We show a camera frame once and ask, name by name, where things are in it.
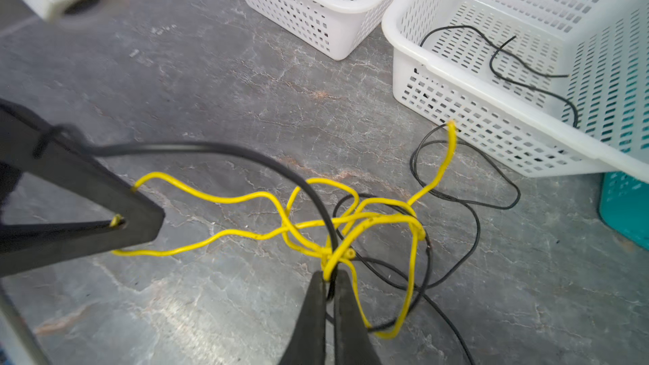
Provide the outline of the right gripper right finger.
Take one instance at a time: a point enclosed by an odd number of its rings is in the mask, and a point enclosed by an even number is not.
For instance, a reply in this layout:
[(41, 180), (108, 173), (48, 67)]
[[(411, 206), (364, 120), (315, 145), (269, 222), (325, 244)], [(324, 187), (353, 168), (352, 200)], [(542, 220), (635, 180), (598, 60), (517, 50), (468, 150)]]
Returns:
[(350, 275), (344, 270), (336, 277), (334, 338), (336, 365), (381, 363), (361, 317)]

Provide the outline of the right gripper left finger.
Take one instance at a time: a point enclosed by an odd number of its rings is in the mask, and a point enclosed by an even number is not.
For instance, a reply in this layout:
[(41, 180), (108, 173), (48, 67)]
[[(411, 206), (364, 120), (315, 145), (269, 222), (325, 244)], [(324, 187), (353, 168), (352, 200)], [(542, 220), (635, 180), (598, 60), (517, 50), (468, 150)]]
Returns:
[(323, 365), (326, 362), (326, 283), (321, 271), (309, 282), (292, 337), (280, 365)]

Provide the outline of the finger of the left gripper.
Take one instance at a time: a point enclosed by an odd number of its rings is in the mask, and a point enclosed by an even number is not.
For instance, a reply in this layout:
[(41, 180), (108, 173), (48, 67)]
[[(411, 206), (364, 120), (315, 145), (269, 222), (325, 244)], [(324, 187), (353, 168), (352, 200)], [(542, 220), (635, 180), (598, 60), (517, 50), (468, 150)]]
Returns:
[(88, 199), (120, 215), (111, 221), (3, 225), (3, 242), (55, 242), (115, 236), (117, 243), (143, 243), (157, 237), (161, 207), (130, 191), (126, 182), (63, 137), (56, 127), (25, 106), (1, 101), (1, 162)]
[(121, 221), (1, 226), (1, 276), (152, 240), (152, 225)]

